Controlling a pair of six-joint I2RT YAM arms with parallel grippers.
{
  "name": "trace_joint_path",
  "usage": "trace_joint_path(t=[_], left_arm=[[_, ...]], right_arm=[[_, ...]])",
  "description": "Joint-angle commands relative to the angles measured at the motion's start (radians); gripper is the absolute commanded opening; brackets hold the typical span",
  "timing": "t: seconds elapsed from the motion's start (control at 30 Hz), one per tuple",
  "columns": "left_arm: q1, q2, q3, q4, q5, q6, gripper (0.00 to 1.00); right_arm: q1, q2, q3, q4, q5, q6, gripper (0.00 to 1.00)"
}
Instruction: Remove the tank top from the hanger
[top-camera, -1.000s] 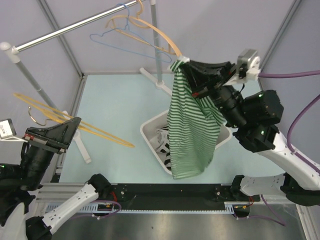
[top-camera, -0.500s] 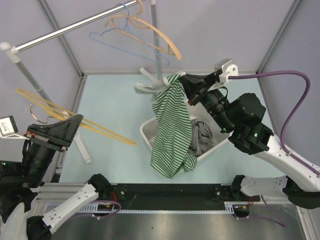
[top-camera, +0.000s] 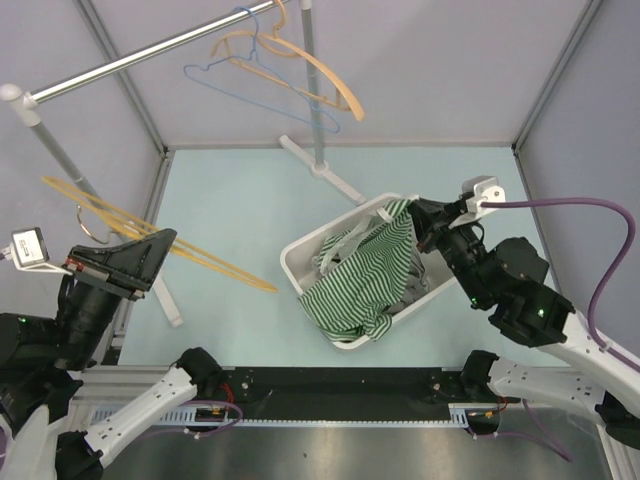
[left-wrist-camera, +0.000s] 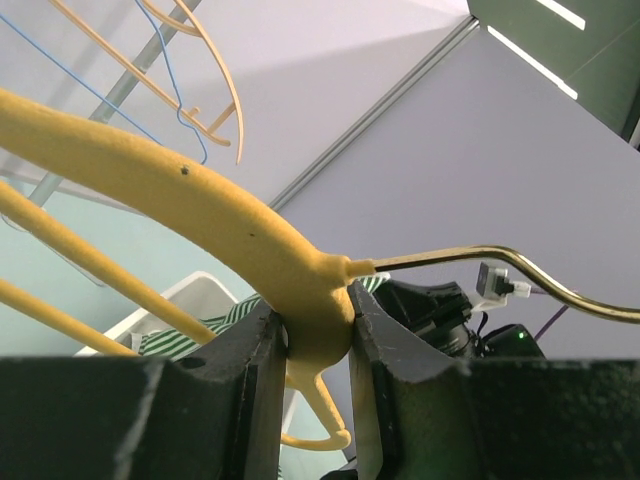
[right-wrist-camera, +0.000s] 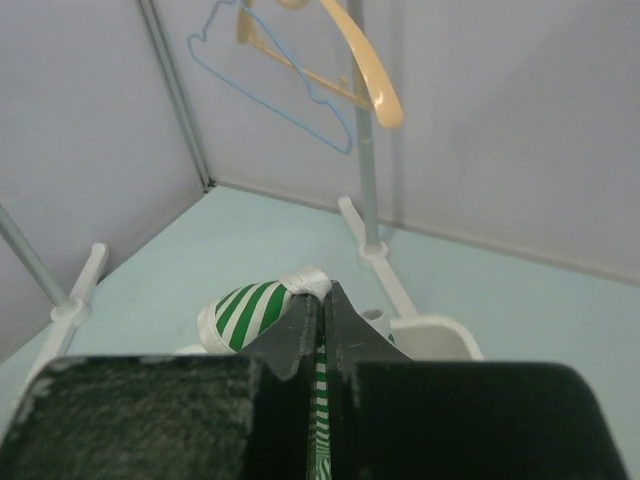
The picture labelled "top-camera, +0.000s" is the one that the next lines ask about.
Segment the grey tank top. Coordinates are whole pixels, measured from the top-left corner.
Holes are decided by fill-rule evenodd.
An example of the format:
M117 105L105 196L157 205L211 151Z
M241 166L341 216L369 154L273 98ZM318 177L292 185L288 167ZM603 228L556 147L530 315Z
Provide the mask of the grey tank top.
M378 316L394 316L431 290L411 227L387 225L328 237L312 265L320 285L336 287L350 306Z

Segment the green white striped tank top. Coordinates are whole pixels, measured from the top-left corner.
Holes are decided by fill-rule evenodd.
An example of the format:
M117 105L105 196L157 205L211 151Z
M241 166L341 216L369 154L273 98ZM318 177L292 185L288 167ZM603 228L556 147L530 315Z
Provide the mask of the green white striped tank top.
M319 279L299 302L330 341L377 340L395 314L428 293L411 204L407 198L387 202L353 229L326 238L313 258Z

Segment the beige plastic hanger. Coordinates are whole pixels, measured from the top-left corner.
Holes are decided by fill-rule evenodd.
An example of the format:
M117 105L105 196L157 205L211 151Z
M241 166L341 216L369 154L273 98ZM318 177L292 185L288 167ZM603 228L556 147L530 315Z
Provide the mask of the beige plastic hanger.
M226 96L330 133L340 131L338 120L331 115L333 111L346 112L356 121L363 121L365 112L359 100L335 72L314 56L313 49L299 47L279 36L280 30L288 23L288 13L282 1L276 1L274 5L280 18L267 29L261 28L257 15L250 8L236 8L236 13L246 14L251 18L253 27L222 35L215 42L207 64L186 65L183 73L191 80ZM297 115L276 104L224 89L204 78L191 75L194 70L206 73L225 63L295 93L308 104L310 116L306 118Z

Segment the blue wire hanger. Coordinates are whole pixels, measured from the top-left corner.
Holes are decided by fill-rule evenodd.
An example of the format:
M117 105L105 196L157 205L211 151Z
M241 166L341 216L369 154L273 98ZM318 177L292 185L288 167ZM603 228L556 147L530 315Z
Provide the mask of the blue wire hanger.
M236 30L249 30L253 27L253 23L251 21L250 18L250 24L246 27L243 28L239 28ZM281 38L283 38L283 36L281 35L281 30L279 32L279 36ZM305 44L303 46L306 47L311 47L313 49L313 54L316 57L315 53L314 53L314 47L312 46L312 41L311 40L307 40L305 42ZM205 65L209 62L209 58L210 58L210 54L209 57L206 59L206 61L204 62L200 62L200 63L191 63L191 64L187 64L189 66L191 65ZM198 70L194 70L191 72L192 76L195 77L201 77L204 78L204 80L214 83L216 85L221 86L224 89L229 89L232 90L234 92L238 92L242 95L246 95L249 97L253 97L253 98L259 98L262 101L266 101L270 104L276 104L279 107L288 110L288 111L292 111L297 115L301 115L303 117L308 118L310 116L310 109L308 104L306 104L306 102L297 97L295 95L295 93L288 91L278 85L275 85L269 81L266 81L256 75L253 75L249 72L246 72L238 67L235 67L233 65L230 65L228 63L225 63L223 65L219 65L213 69L211 69L210 71L206 72L206 73L202 73ZM204 85L202 85L201 83L197 82L197 81L193 81L190 79L190 77L187 77L185 74L184 76L204 87ZM219 93L221 95L224 95L220 92L217 92L213 89L210 89L216 93ZM333 111L331 113L332 116L334 116L334 118L336 118L338 120L338 118L336 117L336 114L339 112ZM318 127L312 127L310 126L312 129L319 131L321 133L325 133L328 131L324 131Z

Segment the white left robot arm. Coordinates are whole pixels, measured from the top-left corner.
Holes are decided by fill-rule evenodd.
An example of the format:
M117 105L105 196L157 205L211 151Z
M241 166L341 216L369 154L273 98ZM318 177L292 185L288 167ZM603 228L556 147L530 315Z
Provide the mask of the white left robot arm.
M69 428L83 372L124 300L144 297L177 233L163 229L113 247L73 247L50 260L39 228L17 230L1 250L16 269L61 277L53 318L1 316L1 426L8 436L4 479L99 479L136 438L171 410L214 397L222 369L203 348L186 350L146 391L107 419Z

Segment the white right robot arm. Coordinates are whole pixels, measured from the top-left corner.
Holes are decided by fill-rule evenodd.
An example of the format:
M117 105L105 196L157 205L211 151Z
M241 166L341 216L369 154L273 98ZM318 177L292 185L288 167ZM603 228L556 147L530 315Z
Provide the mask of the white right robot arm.
M475 350L460 375L463 393L473 401L522 399L562 408L638 448L638 371L597 342L582 313L545 285L549 264L526 238L507 238L487 250L474 231L476 220L456 222L465 211L462 200L414 201L409 212L419 251L441 254L472 308L489 312L490 324L504 337L560 359L575 372L562 378Z

